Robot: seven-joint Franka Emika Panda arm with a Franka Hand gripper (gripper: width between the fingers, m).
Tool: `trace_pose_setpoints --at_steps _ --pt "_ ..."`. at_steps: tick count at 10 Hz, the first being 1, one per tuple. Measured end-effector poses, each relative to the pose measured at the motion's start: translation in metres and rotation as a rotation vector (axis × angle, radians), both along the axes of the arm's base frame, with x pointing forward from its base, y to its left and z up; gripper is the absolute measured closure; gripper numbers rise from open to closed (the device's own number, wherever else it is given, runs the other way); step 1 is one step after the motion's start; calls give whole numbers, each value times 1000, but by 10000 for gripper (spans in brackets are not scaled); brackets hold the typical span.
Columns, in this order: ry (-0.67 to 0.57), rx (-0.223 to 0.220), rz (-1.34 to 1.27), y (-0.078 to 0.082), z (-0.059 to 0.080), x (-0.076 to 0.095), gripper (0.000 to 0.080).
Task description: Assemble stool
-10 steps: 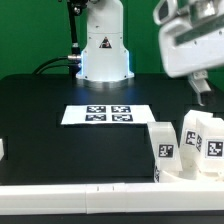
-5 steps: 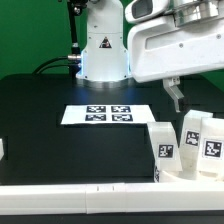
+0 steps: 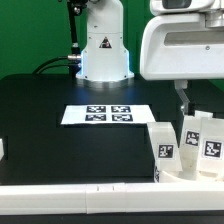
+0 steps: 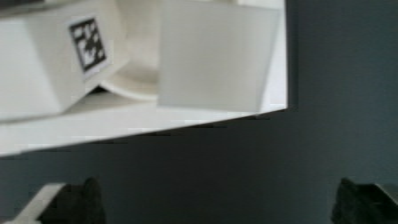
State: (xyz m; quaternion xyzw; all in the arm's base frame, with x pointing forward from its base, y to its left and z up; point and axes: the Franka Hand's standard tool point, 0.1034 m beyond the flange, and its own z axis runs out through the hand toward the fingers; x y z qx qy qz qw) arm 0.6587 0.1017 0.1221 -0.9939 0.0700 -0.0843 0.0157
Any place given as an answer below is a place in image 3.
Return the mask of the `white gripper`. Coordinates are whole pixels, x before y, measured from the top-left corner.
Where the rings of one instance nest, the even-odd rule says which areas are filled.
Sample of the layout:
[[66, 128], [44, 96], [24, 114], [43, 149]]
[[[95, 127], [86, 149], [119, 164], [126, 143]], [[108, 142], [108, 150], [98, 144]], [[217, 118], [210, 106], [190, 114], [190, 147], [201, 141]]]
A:
[[142, 37], [140, 74], [146, 80], [175, 80], [181, 111], [188, 115], [187, 80], [224, 78], [224, 27], [208, 28], [200, 13], [151, 19]]

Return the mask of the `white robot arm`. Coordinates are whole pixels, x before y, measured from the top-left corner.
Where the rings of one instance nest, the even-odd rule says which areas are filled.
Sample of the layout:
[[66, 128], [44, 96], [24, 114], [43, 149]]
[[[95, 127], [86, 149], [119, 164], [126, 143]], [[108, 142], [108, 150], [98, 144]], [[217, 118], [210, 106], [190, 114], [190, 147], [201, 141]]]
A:
[[[150, 0], [140, 50], [146, 80], [172, 80], [188, 114], [184, 93], [193, 79], [224, 78], [224, 0]], [[119, 0], [89, 0], [87, 44], [77, 78], [97, 86], [133, 76], [123, 44], [123, 6]]]

